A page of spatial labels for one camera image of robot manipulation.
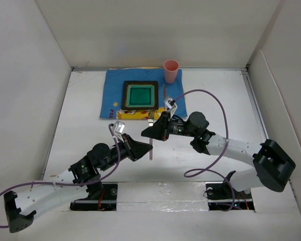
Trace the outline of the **pink handled fork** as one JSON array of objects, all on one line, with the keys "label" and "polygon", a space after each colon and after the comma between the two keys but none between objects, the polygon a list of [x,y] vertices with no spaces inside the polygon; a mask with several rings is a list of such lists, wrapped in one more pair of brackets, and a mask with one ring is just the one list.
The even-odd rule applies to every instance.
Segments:
[{"label": "pink handled fork", "polygon": [[[154,109],[150,109],[148,111],[148,117],[147,117],[147,122],[148,122],[148,126],[152,127],[155,121],[155,110]],[[149,151],[149,160],[152,161],[153,160],[153,151],[150,150]]]}]

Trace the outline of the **green square plate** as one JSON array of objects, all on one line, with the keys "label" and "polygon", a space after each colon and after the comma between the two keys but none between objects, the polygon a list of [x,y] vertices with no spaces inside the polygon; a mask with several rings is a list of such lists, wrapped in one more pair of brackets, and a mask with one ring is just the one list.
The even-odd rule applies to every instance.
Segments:
[{"label": "green square plate", "polygon": [[149,110],[159,108],[157,81],[125,81],[123,83],[122,110]]}]

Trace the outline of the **pink handled knife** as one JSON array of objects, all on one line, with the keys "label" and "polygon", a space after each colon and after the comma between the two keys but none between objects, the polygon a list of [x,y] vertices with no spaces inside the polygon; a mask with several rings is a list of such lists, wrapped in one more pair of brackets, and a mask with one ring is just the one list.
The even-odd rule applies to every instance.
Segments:
[{"label": "pink handled knife", "polygon": [[170,111],[170,109],[172,108],[171,105],[171,98],[169,96],[167,96],[167,91],[166,91],[166,85],[163,85],[163,98],[164,98],[164,108],[165,111]]}]

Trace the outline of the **blue cartoon placemat cloth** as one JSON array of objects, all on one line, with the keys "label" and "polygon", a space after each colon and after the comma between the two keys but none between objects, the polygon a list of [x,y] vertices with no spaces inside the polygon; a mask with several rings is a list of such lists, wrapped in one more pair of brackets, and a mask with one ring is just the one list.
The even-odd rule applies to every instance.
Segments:
[{"label": "blue cartoon placemat cloth", "polygon": [[110,69],[106,72],[103,88],[102,107],[100,118],[141,120],[147,119],[148,110],[124,110],[122,106],[123,88],[125,81],[157,81],[159,87],[159,109],[155,111],[155,119],[158,119],[165,111],[163,88],[166,88],[166,96],[176,98],[184,93],[182,83],[182,70],[178,70],[175,82],[167,84],[162,68],[128,68]]}]

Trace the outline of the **pink plastic cup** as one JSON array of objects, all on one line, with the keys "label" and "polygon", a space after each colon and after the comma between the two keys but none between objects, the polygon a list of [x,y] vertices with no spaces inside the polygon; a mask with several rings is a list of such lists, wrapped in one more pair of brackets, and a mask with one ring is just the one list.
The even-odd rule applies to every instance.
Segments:
[{"label": "pink plastic cup", "polygon": [[174,83],[179,70],[179,64],[175,60],[167,60],[164,63],[164,77],[168,84]]}]

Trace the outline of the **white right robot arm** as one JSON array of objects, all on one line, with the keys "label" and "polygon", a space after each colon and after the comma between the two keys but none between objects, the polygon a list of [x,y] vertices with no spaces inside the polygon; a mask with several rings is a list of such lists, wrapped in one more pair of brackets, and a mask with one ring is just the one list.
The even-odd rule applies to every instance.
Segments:
[{"label": "white right robot arm", "polygon": [[190,145],[200,154],[222,155],[249,165],[245,171],[232,171],[229,181],[222,185],[222,192],[232,198],[240,191],[255,187],[266,187],[282,192],[295,167],[295,162],[274,140],[264,143],[249,143],[227,139],[207,129],[209,122],[198,111],[190,114],[184,123],[179,123],[168,112],[150,127],[141,132],[141,136],[166,141],[170,135],[192,137]]}]

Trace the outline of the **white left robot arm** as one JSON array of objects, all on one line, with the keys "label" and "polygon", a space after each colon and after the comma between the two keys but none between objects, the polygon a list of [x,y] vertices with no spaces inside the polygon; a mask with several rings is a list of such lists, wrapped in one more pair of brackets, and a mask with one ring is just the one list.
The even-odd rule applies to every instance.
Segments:
[{"label": "white left robot arm", "polygon": [[126,158],[137,161],[152,148],[123,134],[122,140],[112,148],[105,143],[96,144],[82,159],[49,182],[32,183],[22,192],[8,191],[4,194],[4,203],[9,231],[22,231],[41,215],[66,203],[98,198],[103,189],[100,171],[115,170]]}]

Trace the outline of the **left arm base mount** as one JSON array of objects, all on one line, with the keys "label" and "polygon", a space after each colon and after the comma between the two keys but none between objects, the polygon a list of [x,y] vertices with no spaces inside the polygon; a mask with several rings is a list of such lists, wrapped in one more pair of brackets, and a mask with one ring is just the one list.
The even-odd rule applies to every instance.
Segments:
[{"label": "left arm base mount", "polygon": [[72,211],[116,211],[117,183],[103,183],[103,187],[89,193],[86,198],[77,199],[70,203]]}]

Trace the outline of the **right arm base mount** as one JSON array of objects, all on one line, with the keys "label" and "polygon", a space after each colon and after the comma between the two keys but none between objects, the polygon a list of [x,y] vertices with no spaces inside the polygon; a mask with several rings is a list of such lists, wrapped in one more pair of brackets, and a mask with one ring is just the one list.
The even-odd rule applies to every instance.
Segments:
[{"label": "right arm base mount", "polygon": [[205,187],[203,196],[208,199],[210,211],[255,210],[250,190],[248,194],[234,190],[232,195],[229,185],[223,182],[206,182]]}]

